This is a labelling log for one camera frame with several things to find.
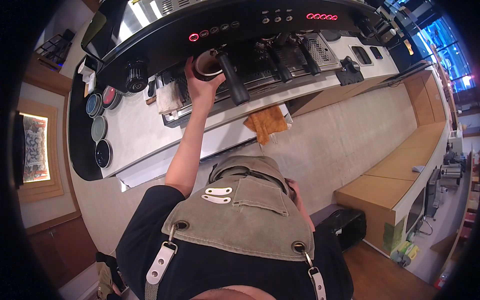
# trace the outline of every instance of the white towel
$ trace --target white towel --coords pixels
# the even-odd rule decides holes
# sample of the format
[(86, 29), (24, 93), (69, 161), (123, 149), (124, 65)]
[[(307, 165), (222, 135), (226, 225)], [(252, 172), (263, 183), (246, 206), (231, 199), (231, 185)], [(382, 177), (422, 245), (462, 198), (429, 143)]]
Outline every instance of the white towel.
[(182, 107), (180, 93), (176, 82), (156, 89), (156, 108), (158, 114), (168, 114)]

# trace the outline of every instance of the white leather strap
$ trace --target white leather strap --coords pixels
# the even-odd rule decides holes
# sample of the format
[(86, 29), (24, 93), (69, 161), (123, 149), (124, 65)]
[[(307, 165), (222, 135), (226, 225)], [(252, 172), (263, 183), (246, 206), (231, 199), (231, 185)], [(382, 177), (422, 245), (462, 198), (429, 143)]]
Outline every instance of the white leather strap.
[(327, 294), (325, 293), (324, 279), (317, 267), (311, 267), (308, 270), (308, 276), (312, 280), (313, 288), (315, 289), (315, 295), (317, 300), (326, 300)]
[(213, 203), (217, 203), (217, 204), (226, 204), (226, 203), (229, 203), (232, 199), (230, 197), (214, 197), (214, 196), (210, 196), (210, 195), (202, 195), (202, 198), (204, 198), (205, 200), (208, 200), (210, 202), (213, 202)]
[[(175, 247), (175, 249), (169, 248), (166, 244)], [(177, 245), (171, 241), (165, 241), (162, 243), (162, 247), (158, 251), (158, 254), (153, 261), (152, 266), (147, 272), (147, 282), (151, 285), (158, 284), (161, 280), (165, 271), (167, 270), (168, 264), (170, 263), (173, 255), (177, 253)]]
[(205, 194), (215, 196), (225, 196), (232, 192), (232, 188), (208, 188), (205, 190)]

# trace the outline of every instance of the wooden floor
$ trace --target wooden floor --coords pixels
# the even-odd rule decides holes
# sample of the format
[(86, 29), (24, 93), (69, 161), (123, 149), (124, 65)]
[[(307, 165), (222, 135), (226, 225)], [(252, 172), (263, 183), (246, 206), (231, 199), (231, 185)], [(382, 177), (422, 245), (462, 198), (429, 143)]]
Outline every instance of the wooden floor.
[[(332, 203), (333, 191), (354, 180), (400, 145), (417, 127), (403, 84), (365, 93), (293, 119), (264, 147), (252, 144), (230, 155), (273, 157), (285, 177), (299, 182), (307, 211)], [(205, 186), (218, 157), (200, 165), (194, 190)], [(145, 190), (163, 179), (120, 192), (116, 178), (87, 182), (71, 169), (85, 225), (104, 253), (112, 252)]]
[(431, 300), (438, 291), (363, 241), (343, 256), (352, 275), (354, 300)]

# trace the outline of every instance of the cup of coffee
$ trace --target cup of coffee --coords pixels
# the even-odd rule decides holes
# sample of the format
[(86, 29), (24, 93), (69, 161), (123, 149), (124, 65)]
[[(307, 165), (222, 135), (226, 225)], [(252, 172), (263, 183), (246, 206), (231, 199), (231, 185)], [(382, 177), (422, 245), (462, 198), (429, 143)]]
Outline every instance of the cup of coffee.
[(195, 60), (195, 70), (204, 79), (210, 79), (223, 72), (222, 67), (210, 51), (200, 54)]

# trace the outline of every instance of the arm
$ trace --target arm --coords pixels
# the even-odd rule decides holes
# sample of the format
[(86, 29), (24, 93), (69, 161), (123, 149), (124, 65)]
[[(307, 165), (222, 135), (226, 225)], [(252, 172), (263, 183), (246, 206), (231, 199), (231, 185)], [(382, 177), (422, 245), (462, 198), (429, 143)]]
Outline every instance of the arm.
[(298, 182), (296, 182), (295, 180), (292, 180), (292, 179), (288, 179), (288, 178), (285, 178), (285, 179), (287, 180), (288, 185), (291, 188), (293, 188), (293, 190), (297, 194), (297, 198), (293, 200), (293, 203), (295, 204), (295, 206), (299, 210), (303, 219), (305, 219), (305, 221), (307, 221), (308, 225), (312, 229), (312, 232), (315, 232), (315, 226), (313, 225), (312, 219), (310, 219), (310, 216), (308, 215), (307, 210), (305, 209), (305, 206), (303, 205), (303, 200), (302, 200), (302, 197), (300, 195), (300, 188), (299, 188)]
[(192, 99), (192, 114), (165, 176), (165, 185), (176, 188), (185, 198), (192, 193), (197, 177), (205, 122), (215, 101), (216, 89), (225, 81), (224, 74), (208, 82), (198, 80), (193, 75), (192, 60), (190, 57), (185, 65), (188, 92)]

